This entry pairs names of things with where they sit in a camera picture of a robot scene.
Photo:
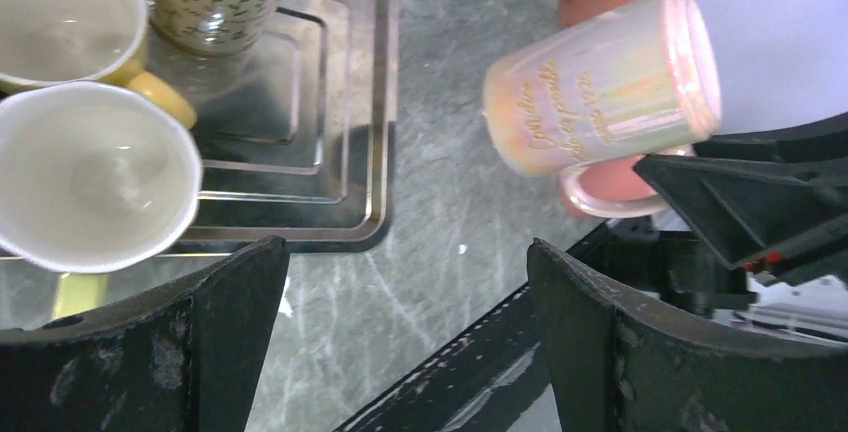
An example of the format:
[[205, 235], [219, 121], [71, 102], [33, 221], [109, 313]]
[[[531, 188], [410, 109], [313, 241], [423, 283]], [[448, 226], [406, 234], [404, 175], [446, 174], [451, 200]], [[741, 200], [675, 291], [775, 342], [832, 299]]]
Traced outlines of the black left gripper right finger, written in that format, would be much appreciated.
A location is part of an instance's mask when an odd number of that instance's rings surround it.
[[847, 352], [694, 316], [535, 239], [527, 252], [566, 431], [843, 431]]

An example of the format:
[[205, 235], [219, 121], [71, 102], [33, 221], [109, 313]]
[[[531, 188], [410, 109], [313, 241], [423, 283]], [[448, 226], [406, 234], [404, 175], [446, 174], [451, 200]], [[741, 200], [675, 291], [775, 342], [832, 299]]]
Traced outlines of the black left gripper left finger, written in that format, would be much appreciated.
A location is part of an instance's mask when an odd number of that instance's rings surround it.
[[290, 255], [254, 242], [127, 299], [1, 334], [5, 431], [241, 431]]

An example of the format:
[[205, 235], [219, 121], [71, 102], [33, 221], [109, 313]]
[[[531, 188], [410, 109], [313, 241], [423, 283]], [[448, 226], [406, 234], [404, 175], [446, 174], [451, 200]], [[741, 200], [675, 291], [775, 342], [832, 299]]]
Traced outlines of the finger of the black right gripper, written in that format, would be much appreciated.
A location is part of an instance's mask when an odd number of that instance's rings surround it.
[[633, 167], [728, 268], [762, 284], [847, 278], [847, 116], [716, 135]]

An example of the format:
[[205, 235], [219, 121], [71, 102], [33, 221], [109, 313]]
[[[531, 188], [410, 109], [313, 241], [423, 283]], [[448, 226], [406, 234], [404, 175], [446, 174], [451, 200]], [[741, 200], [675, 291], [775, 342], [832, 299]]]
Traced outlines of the pink lidded cup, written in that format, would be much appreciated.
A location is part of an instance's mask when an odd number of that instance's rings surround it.
[[696, 0], [636, 0], [496, 61], [483, 110], [524, 176], [709, 138], [722, 120], [717, 66]]

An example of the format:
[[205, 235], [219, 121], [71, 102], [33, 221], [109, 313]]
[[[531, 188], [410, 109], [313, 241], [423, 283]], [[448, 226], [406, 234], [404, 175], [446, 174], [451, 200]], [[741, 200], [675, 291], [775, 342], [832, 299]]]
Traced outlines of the lime green faceted mug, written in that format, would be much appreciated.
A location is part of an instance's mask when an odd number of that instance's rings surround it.
[[58, 274], [54, 318], [99, 306], [110, 273], [180, 238], [202, 177], [188, 130], [128, 90], [75, 82], [1, 104], [1, 246]]

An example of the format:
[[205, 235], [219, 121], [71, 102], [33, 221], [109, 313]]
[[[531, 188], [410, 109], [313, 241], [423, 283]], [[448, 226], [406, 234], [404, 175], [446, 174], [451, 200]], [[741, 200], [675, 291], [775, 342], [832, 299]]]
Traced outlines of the yellow mug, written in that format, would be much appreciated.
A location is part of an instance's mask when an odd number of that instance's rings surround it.
[[146, 68], [148, 20], [147, 0], [1, 0], [1, 90], [111, 84], [192, 128], [194, 108]]

